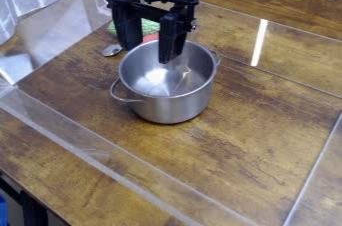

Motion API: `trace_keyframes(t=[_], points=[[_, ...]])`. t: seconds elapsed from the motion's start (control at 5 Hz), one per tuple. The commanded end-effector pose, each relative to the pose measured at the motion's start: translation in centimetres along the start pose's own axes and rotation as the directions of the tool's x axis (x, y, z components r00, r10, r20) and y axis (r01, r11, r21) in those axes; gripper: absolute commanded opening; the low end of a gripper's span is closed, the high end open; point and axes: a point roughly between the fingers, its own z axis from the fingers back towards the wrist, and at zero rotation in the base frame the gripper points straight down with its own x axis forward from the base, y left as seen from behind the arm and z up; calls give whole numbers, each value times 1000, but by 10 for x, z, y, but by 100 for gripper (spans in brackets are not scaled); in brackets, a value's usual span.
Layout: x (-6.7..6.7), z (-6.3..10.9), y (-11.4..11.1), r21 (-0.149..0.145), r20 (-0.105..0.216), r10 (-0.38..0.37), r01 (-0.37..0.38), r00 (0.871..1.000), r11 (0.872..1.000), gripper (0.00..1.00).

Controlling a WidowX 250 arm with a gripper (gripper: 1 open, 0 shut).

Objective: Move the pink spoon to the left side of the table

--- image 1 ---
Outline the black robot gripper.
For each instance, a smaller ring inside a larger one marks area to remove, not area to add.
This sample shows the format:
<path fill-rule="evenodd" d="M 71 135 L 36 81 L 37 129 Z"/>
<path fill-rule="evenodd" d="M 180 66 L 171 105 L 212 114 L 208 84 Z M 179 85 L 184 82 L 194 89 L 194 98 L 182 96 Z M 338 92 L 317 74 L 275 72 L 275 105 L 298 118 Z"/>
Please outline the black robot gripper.
<path fill-rule="evenodd" d="M 147 3 L 160 1 L 175 3 L 160 18 L 159 62 L 167 64 L 183 51 L 187 33 L 196 28 L 195 5 L 199 0 L 144 0 Z M 107 0 L 112 11 L 112 21 L 120 46 L 126 51 L 143 42 L 142 15 L 139 2 Z"/>

